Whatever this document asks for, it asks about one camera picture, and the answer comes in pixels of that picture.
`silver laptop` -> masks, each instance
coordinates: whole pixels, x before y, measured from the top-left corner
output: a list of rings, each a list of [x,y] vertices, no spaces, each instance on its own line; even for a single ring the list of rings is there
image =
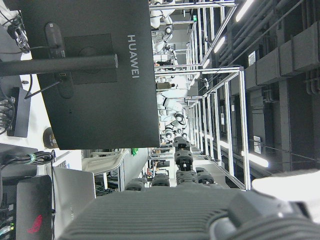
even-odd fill
[[[53,167],[53,179],[56,204],[54,233],[57,239],[88,203],[96,198],[96,191],[92,172]]]

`desk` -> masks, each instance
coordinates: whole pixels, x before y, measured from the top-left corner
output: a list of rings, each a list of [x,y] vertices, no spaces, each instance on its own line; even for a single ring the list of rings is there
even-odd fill
[[[31,59],[31,54],[22,54],[21,60]],[[33,86],[31,92],[40,90],[37,75],[33,76]],[[21,75],[22,81],[30,81],[29,75]],[[28,90],[29,84],[23,85],[25,90]],[[43,142],[43,133],[45,129],[50,127],[50,121],[47,115],[45,103],[41,94],[37,94],[31,98],[29,126],[27,137],[13,137],[7,136],[6,133],[0,135],[0,143],[16,145],[21,147],[28,147],[38,149],[39,151],[51,151],[45,147]],[[67,150],[55,149],[57,157],[68,152]],[[65,156],[67,164],[71,169],[81,170],[81,150],[72,150],[70,154]]]

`monitor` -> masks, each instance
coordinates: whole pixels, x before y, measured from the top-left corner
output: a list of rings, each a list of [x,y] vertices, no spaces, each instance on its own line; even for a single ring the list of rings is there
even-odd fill
[[[117,57],[117,68],[38,74],[41,88],[61,79],[42,93],[60,149],[159,147],[148,0],[13,5],[22,12],[31,47],[57,45],[31,50],[33,59]]]

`ceiling light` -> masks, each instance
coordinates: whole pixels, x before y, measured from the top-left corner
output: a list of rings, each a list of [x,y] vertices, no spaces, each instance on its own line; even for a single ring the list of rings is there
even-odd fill
[[[242,6],[242,8],[240,9],[240,11],[238,12],[238,14],[235,17],[235,20],[237,22],[240,21],[240,19],[244,16],[244,14],[246,13],[246,11],[249,9],[249,7],[251,6],[251,4],[254,2],[254,0],[246,0],[246,2],[244,3],[244,5]]]
[[[225,141],[220,141],[220,146],[224,147],[225,149],[229,149],[229,144]]]
[[[264,168],[267,168],[269,167],[269,162],[267,160],[265,160],[264,158],[262,157],[259,157],[257,155],[254,155],[254,154],[251,154],[251,153],[248,153],[248,159],[251,161],[251,162],[254,162],[255,164],[258,164]]]
[[[214,48],[214,53],[215,53],[215,54],[219,51],[219,49],[221,48],[222,44],[224,44],[225,40],[226,40],[226,37],[225,37],[225,36],[223,36],[223,37],[219,40],[218,44],[217,44],[216,47]]]
[[[210,59],[207,59],[203,64],[203,68],[205,69],[206,67],[208,67],[209,63],[210,63]]]

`chair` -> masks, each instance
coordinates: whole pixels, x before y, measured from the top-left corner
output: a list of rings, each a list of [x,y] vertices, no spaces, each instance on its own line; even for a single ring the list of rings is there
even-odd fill
[[[94,175],[103,174],[104,187],[108,188],[107,172],[117,169],[128,154],[130,152],[125,149],[112,152],[92,152],[91,157],[82,159],[82,170],[92,172]]]

